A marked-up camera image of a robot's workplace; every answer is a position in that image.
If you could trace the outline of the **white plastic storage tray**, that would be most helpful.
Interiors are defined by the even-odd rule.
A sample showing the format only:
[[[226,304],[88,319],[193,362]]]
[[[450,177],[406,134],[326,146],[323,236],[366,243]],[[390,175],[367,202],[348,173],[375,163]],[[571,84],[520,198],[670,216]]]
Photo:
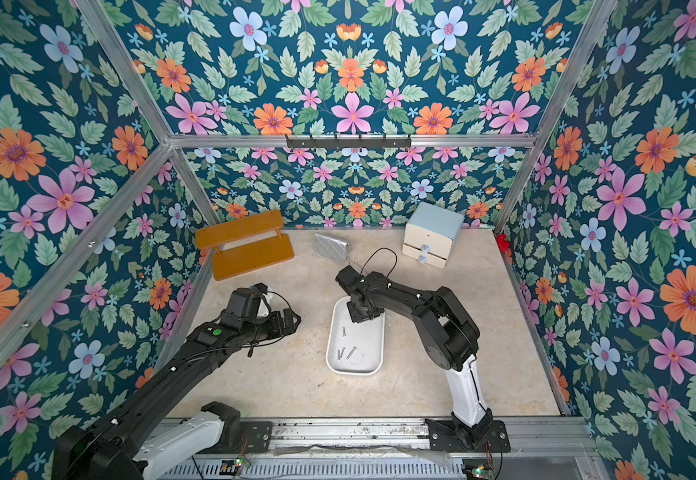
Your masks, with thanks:
[[[386,314],[363,323],[353,323],[347,309],[349,296],[338,300],[333,308],[333,317],[328,338],[326,364],[340,375],[371,376],[376,374],[384,361]],[[343,335],[345,326],[347,335]],[[346,359],[351,349],[357,350]],[[342,359],[338,360],[338,350],[345,348]]]

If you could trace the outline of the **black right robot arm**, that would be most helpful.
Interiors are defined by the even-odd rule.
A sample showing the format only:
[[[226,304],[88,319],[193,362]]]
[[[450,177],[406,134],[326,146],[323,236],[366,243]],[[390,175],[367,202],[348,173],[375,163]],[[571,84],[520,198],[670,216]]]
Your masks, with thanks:
[[[480,330],[451,289],[415,289],[377,271],[363,275],[351,266],[339,271],[336,282],[349,296],[353,322],[392,311],[414,323],[426,354],[446,374],[456,425],[473,432],[491,423],[478,376]]]

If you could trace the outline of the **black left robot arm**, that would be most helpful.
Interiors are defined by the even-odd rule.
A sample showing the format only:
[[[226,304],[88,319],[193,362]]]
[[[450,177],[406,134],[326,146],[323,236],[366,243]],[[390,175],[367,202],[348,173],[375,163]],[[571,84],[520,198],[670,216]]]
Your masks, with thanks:
[[[205,377],[234,353],[268,346],[294,334],[301,323],[291,308],[270,310],[267,288],[235,290],[226,309],[197,327],[168,365],[91,427],[69,428],[58,440],[55,479],[157,479],[183,460],[216,444],[242,443],[238,410],[211,402],[192,419],[155,437],[153,431]]]

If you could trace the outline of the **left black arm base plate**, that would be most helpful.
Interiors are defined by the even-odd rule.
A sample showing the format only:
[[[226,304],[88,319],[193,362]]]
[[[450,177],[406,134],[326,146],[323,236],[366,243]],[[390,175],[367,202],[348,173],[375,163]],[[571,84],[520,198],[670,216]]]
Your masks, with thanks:
[[[242,420],[231,434],[223,434],[221,440],[201,451],[201,454],[256,454],[266,453],[272,439],[273,423],[269,421]]]

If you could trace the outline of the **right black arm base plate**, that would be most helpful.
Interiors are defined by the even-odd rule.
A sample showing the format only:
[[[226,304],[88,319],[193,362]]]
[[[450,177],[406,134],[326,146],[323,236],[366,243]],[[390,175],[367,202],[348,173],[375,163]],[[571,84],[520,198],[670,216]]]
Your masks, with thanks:
[[[508,453],[511,443],[503,421],[491,417],[468,427],[456,418],[425,420],[430,449],[447,453]]]

